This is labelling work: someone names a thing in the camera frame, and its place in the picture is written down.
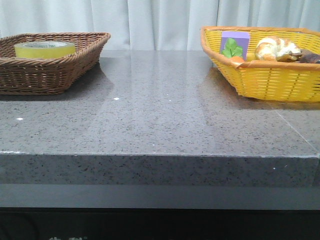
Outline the yellow woven basket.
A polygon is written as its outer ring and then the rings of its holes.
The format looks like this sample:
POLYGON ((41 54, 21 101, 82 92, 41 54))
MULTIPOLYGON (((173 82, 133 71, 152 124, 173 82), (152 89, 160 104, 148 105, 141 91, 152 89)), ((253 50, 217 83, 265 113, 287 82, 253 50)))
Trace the yellow woven basket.
POLYGON ((262 38, 277 36, 290 39, 316 54, 320 52, 319 32, 290 27, 203 26, 200 34, 203 51, 239 95, 282 102, 319 102, 319 64, 263 60, 233 62, 220 53, 224 31, 249 33, 249 53, 254 53, 262 38))

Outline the white curtain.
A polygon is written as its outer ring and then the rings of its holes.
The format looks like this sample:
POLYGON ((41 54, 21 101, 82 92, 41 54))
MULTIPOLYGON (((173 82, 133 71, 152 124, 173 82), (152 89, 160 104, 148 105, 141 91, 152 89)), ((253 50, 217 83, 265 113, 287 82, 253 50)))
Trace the white curtain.
POLYGON ((320 29, 317 0, 3 0, 0 35, 108 32, 108 50, 197 51, 203 26, 320 29))

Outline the purple block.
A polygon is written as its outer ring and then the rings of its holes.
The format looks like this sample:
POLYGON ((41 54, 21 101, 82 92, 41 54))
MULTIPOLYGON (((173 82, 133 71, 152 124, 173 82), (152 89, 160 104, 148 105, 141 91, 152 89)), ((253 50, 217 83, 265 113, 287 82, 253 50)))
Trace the purple block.
POLYGON ((220 53, 222 54, 222 50, 224 49, 225 43, 228 38, 233 38, 236 40, 237 44, 243 48, 243 59, 247 59, 247 52, 249 48, 250 35, 245 31, 223 31, 221 35, 220 42, 220 53))

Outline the yellow tape roll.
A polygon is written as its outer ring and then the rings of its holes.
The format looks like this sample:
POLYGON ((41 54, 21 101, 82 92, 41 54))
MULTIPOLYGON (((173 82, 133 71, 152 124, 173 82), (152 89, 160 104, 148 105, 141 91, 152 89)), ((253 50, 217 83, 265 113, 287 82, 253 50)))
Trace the yellow tape roll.
POLYGON ((76 46, 64 41, 32 41, 14 45, 17 58, 57 59, 76 52, 76 46))

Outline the toy croissant bread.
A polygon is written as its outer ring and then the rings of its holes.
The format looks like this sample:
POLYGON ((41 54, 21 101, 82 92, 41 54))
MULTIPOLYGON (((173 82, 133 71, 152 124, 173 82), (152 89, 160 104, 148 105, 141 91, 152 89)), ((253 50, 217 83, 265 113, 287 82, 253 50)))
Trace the toy croissant bread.
POLYGON ((302 50, 292 40, 272 35, 258 42, 254 54, 261 61, 295 62, 302 56, 302 50))

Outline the dark brown toy item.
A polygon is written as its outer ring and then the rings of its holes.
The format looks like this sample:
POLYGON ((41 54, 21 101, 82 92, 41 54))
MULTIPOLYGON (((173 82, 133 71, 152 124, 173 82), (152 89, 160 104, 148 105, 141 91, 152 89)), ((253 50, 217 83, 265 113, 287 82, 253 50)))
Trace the dark brown toy item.
POLYGON ((298 62, 304 64, 319 64, 320 55, 307 49, 302 49, 300 52, 293 53, 290 51, 288 54, 282 56, 279 62, 298 62))

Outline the orange toy carrot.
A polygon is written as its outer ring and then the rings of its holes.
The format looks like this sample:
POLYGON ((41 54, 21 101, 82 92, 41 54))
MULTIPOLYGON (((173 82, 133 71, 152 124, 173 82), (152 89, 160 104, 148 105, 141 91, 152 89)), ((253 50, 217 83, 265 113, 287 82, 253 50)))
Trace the orange toy carrot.
POLYGON ((235 63, 244 63, 245 62, 245 60, 240 56, 233 56, 230 58, 230 60, 235 63))

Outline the brown wicker basket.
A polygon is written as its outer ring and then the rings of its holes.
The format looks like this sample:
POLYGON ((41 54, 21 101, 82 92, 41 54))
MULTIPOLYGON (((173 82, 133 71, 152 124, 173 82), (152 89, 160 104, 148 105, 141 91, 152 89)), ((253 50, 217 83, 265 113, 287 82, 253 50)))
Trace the brown wicker basket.
POLYGON ((99 61, 108 32, 22 33, 0 40, 1 95, 58 95, 99 61), (15 44, 60 41, 75 44, 75 53, 62 58, 17 58, 15 44))

